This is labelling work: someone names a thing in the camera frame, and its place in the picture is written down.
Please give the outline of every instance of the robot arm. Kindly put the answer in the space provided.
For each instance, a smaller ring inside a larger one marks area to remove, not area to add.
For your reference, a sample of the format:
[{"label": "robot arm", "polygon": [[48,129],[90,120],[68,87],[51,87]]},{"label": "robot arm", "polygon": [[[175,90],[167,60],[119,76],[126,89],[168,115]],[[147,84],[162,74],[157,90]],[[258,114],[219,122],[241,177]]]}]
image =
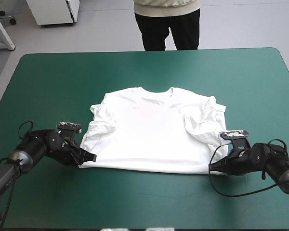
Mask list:
[{"label": "robot arm", "polygon": [[95,154],[81,149],[75,142],[75,134],[81,133],[81,124],[60,122],[57,125],[58,131],[54,129],[31,131],[33,123],[31,121],[25,123],[31,123],[31,128],[24,137],[20,137],[22,142],[17,148],[3,159],[6,160],[6,164],[0,166],[0,199],[17,178],[28,173],[44,156],[67,166],[77,166],[86,161],[96,160]]},{"label": "robot arm", "polygon": [[227,175],[241,176],[249,172],[262,171],[262,179],[267,173],[280,189],[289,194],[289,156],[287,146],[269,143],[256,143],[252,147],[244,130],[221,132],[224,140],[229,140],[233,150],[223,159],[209,164],[209,171],[219,171]]}]

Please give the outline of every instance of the black pants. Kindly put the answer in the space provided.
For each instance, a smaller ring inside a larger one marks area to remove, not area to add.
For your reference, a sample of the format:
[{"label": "black pants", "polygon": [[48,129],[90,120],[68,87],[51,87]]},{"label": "black pants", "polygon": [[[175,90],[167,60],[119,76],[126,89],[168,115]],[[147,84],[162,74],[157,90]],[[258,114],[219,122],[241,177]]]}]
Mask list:
[{"label": "black pants", "polygon": [[164,51],[169,28],[177,50],[196,50],[199,45],[200,9],[172,17],[147,17],[135,14],[146,51]]}]

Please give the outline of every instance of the chair wheel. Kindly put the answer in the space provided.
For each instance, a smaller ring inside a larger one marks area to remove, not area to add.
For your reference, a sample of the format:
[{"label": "chair wheel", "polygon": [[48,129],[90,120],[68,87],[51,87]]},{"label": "chair wheel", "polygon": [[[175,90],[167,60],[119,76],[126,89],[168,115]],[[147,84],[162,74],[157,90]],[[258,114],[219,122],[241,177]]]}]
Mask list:
[{"label": "chair wheel", "polygon": [[14,18],[10,19],[10,24],[11,24],[11,25],[16,25],[16,23],[17,23],[17,22],[16,22],[16,20],[15,20]]},{"label": "chair wheel", "polygon": [[4,11],[0,11],[0,16],[4,16],[5,12]]}]

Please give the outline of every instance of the gray floor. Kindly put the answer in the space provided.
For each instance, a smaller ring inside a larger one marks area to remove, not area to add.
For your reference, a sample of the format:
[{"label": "gray floor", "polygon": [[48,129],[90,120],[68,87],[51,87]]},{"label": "gray floor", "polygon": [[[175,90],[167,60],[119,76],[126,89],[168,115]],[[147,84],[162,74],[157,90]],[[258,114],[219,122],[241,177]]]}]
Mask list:
[{"label": "gray floor", "polygon": [[[289,69],[289,0],[200,0],[200,49],[275,47]],[[5,0],[1,9],[16,50],[0,51],[0,99],[27,53],[143,51],[132,0],[81,0],[73,27],[41,28],[25,0]],[[166,49],[175,50],[171,36]]]}]

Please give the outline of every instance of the person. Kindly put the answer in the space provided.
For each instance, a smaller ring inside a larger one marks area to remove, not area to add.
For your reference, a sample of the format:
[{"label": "person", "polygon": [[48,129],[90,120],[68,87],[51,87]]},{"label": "person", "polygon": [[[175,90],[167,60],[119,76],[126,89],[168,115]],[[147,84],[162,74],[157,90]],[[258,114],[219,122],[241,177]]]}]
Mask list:
[{"label": "person", "polygon": [[172,33],[177,50],[199,45],[199,0],[134,0],[137,25],[146,51],[164,51]]}]

